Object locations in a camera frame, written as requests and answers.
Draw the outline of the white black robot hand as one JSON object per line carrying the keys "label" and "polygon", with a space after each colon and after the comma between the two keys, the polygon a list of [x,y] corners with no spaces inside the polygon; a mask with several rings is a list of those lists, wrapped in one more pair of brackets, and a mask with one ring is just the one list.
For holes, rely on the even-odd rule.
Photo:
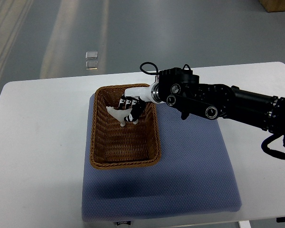
{"label": "white black robot hand", "polygon": [[154,102],[151,86],[127,88],[122,94],[118,105],[118,110],[126,111],[127,114],[122,117],[121,125],[124,126],[126,122],[137,124],[139,117],[146,108],[146,104],[149,102]]}

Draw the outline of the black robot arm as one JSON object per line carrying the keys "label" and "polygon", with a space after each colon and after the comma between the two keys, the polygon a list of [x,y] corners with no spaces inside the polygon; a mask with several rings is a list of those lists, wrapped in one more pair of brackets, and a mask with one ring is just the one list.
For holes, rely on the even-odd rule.
{"label": "black robot arm", "polygon": [[261,149],[266,154],[285,160],[285,98],[244,91],[224,84],[202,84],[189,65],[156,70],[157,82],[151,95],[181,112],[185,120],[194,114],[209,120],[231,119],[264,131]]}

